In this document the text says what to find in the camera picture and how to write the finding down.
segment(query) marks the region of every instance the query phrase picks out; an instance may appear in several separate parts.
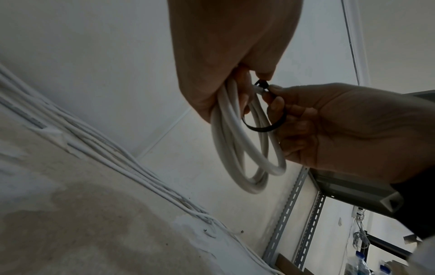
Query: metal bracket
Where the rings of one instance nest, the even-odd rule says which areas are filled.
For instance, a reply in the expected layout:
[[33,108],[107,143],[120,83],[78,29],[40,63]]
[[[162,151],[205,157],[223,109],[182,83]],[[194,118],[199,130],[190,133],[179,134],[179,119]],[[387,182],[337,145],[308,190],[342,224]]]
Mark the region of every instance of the metal bracket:
[[278,243],[280,242],[282,233],[284,232],[285,225],[287,224],[291,211],[295,206],[296,199],[299,196],[300,190],[302,189],[302,185],[304,184],[308,171],[309,171],[308,167],[302,167],[302,169],[300,170],[299,176],[296,179],[296,183],[293,186],[293,189],[291,190],[290,196],[287,202],[285,203],[284,209],[282,210],[280,219],[278,220],[278,224],[276,225],[275,230],[273,231],[272,238],[269,241],[266,250],[264,251],[263,261],[266,262],[268,265],[271,265],[272,263],[272,258],[275,255],[275,251],[278,246]]
[[307,228],[302,236],[302,241],[300,242],[294,262],[295,266],[297,266],[300,270],[304,268],[305,259],[307,258],[308,249],[311,245],[311,241],[313,240],[314,231],[316,230],[325,198],[326,196],[322,195],[320,192],[317,194],[316,202],[314,203],[311,216],[309,217]]

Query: black zip tie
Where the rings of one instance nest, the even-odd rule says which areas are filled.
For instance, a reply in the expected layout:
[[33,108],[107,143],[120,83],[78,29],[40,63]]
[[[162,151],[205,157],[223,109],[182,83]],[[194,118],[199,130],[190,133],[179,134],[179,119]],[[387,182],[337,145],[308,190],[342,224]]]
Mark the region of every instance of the black zip tie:
[[[255,85],[257,85],[258,87],[263,88],[264,90],[266,90],[269,87],[269,84],[267,83],[267,81],[266,80],[261,80],[261,79],[258,80],[257,82],[255,82]],[[272,124],[270,126],[267,126],[267,127],[253,127],[253,126],[250,126],[250,125],[246,124],[245,115],[243,115],[242,121],[243,121],[243,123],[245,123],[246,127],[248,127],[250,130],[255,131],[255,132],[260,132],[260,133],[266,133],[266,132],[271,132],[271,131],[277,129],[279,126],[283,125],[285,120],[286,120],[286,118],[287,118],[287,111],[286,111],[285,106],[284,106],[284,109],[282,110],[282,116],[281,116],[281,118],[277,122],[275,122],[274,124]]]

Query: plastic bottle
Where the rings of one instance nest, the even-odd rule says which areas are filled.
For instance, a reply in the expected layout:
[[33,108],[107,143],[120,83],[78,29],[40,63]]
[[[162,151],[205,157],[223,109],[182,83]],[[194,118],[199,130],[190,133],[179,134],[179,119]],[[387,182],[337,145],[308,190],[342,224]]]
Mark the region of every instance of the plastic bottle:
[[384,265],[381,265],[378,271],[373,272],[373,275],[390,275],[390,274],[391,274],[391,270]]
[[364,254],[357,251],[350,257],[344,268],[344,275],[370,275],[370,269],[364,261]]

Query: person's left hand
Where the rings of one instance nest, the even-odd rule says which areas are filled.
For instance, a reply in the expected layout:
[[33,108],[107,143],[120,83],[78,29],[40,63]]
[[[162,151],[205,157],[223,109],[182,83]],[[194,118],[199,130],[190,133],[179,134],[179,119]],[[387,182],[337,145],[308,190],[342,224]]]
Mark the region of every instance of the person's left hand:
[[[206,121],[216,91],[235,67],[242,65],[235,77],[253,70],[260,79],[271,79],[302,9],[302,0],[168,0],[168,4],[179,87]],[[249,97],[239,89],[242,109]]]

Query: black sleeve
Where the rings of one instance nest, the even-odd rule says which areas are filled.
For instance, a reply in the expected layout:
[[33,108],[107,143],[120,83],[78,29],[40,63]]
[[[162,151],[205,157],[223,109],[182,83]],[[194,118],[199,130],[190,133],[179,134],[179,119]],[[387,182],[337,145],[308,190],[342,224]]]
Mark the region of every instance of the black sleeve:
[[421,239],[435,235],[435,167],[391,186],[403,198],[393,216]]

